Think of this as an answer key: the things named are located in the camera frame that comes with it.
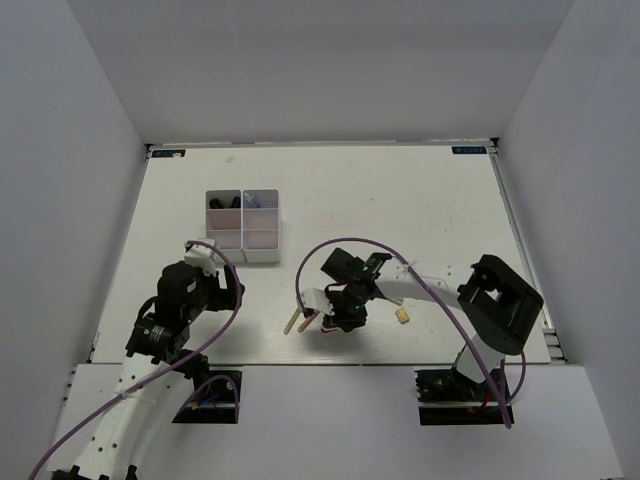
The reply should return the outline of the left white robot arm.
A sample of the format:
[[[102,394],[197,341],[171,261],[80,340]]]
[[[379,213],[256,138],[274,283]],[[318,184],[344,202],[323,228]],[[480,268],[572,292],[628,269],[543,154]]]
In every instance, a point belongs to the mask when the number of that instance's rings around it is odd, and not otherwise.
[[[54,479],[138,479],[161,430],[211,387],[201,348],[189,350],[191,324],[205,312],[236,315],[245,288],[234,266],[185,260],[162,270],[156,293],[141,306],[112,398],[89,418],[97,423],[74,462]]]

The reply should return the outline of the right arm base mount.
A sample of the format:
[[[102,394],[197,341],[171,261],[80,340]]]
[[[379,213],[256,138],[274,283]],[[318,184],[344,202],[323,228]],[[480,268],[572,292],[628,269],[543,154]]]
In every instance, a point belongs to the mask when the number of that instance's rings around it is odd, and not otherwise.
[[[450,368],[415,371],[421,426],[504,424],[498,400],[487,382],[465,380]]]

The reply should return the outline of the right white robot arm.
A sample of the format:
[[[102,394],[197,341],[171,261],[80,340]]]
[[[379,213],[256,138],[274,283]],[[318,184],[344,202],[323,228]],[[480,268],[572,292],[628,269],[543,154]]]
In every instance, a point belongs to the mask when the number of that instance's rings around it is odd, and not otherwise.
[[[368,302],[411,299],[461,310],[474,334],[452,367],[451,384],[472,399],[488,385],[487,372],[508,356],[519,356],[544,305],[542,296],[501,258],[484,254],[465,268],[443,267],[417,277],[389,253],[362,260],[336,248],[321,271],[336,284],[324,297],[322,327],[345,333],[366,325]]]

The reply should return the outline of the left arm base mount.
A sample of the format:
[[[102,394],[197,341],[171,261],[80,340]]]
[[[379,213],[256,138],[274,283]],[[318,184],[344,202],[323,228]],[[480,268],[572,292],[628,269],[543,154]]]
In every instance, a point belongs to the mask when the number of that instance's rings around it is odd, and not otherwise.
[[[207,384],[174,417],[174,424],[234,425],[238,423],[242,392],[241,368],[212,369]]]

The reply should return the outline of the clear blue spray bottle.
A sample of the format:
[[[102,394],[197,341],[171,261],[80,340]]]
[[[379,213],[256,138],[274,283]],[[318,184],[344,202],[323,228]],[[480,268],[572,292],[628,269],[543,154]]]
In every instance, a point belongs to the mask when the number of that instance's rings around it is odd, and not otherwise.
[[[261,209],[263,207],[263,200],[260,191],[245,190],[243,192],[243,198],[245,209]]]

